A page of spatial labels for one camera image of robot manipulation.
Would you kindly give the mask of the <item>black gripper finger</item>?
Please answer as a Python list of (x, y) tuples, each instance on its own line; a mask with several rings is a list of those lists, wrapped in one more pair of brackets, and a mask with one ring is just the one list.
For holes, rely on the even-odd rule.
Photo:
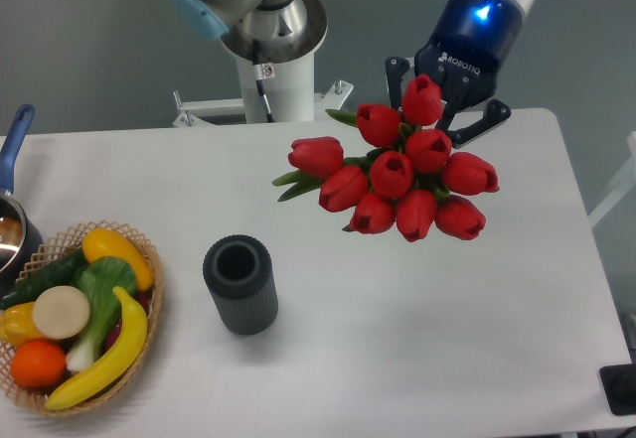
[(444, 133), (451, 141), (453, 148), (462, 148), (497, 128), (506, 122), (512, 115), (512, 110), (504, 102), (493, 98), (490, 99), (482, 111), (482, 117), (474, 123), (456, 130), (451, 130), (450, 126), (454, 114), (443, 113), (442, 118), (436, 123), (435, 128)]
[(392, 56), (385, 60), (385, 73), (390, 99), (390, 106), (393, 109), (401, 107), (403, 77), (411, 69), (411, 60), (407, 58)]

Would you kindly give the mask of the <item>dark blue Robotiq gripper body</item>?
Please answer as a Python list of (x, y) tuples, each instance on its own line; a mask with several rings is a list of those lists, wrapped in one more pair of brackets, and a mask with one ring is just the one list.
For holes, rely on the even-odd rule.
[(451, 108), (468, 108), (493, 96), (497, 75), (523, 25), (507, 0), (448, 0), (427, 43), (414, 56)]

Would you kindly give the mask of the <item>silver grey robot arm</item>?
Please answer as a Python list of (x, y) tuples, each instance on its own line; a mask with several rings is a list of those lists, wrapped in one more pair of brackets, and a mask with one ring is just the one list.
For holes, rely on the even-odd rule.
[[(448, 0), (426, 44), (411, 58), (385, 62), (390, 104), (399, 107), (409, 73), (428, 75), (441, 89), (437, 126), (461, 147), (505, 122), (508, 105), (494, 96), (499, 70), (535, 0)], [(178, 101), (176, 124), (242, 115), (249, 123), (311, 121), (335, 114), (352, 91), (336, 81), (314, 89), (314, 55), (328, 28), (319, 0), (171, 0), (200, 37), (220, 40), (234, 57), (241, 95), (235, 99)]]

